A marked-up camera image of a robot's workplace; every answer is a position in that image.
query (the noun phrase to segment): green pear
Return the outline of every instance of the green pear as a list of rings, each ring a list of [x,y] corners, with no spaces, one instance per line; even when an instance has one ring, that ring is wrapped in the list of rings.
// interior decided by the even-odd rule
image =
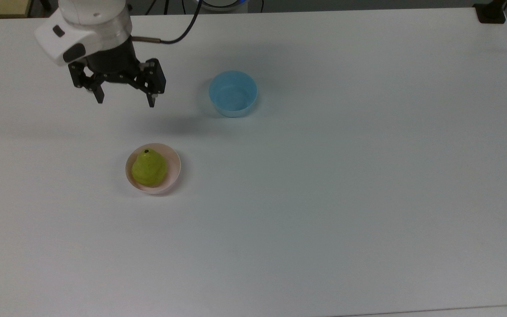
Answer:
[[[145,186],[158,185],[167,173],[167,162],[158,152],[147,148],[140,152],[132,165],[132,177]]]

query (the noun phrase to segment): blue bowl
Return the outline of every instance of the blue bowl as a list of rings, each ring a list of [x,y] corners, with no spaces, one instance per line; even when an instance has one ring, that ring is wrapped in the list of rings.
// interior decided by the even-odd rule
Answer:
[[[250,112],[257,98],[257,86],[247,74],[230,70],[213,79],[209,96],[221,115],[242,117]]]

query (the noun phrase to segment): white robot arm casing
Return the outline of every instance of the white robot arm casing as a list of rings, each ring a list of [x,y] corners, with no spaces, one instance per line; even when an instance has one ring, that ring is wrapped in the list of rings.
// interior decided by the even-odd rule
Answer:
[[[128,40],[125,0],[60,0],[59,10],[35,31],[38,44],[59,66]]]

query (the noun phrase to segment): gray floor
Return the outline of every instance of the gray floor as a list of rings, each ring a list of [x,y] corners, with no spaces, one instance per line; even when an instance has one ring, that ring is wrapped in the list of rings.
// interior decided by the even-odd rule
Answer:
[[[58,0],[50,0],[52,7]],[[132,6],[132,15],[143,15],[150,10],[150,15],[163,14],[165,0],[127,0]],[[262,0],[250,0],[249,12],[260,12]],[[265,0],[263,12],[298,12],[298,11],[336,11],[336,10],[376,10],[403,8],[453,8],[471,7],[474,3],[487,3],[489,0]],[[34,2],[33,14],[39,15],[38,1]],[[183,4],[187,13],[195,8],[194,0],[171,0],[168,14],[183,14]]]

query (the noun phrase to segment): black cable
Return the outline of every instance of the black cable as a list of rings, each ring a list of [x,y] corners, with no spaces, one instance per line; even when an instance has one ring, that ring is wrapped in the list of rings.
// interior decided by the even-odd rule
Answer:
[[[199,11],[201,10],[201,6],[203,5],[203,0],[199,0],[199,4],[197,5],[197,9],[195,10],[195,13],[193,14],[193,18],[191,20],[191,23],[189,23],[189,26],[187,26],[187,29],[181,36],[176,38],[175,40],[171,41],[164,41],[160,40],[159,38],[155,37],[142,37],[142,36],[133,36],[132,41],[133,42],[148,42],[148,43],[157,43],[157,44],[175,44],[179,42],[180,40],[183,40],[185,36],[191,31],[191,28],[193,27],[193,24],[195,24],[195,20],[197,20],[197,16],[199,15]]]
[[[169,0],[165,0],[165,6],[163,6],[163,15],[167,15],[167,8],[169,7]]]
[[[144,14],[144,15],[147,15],[147,14],[150,12],[150,10],[153,8],[154,4],[155,4],[155,0],[153,0],[153,1],[151,2],[150,7],[148,8],[148,10],[147,10],[146,14]]]

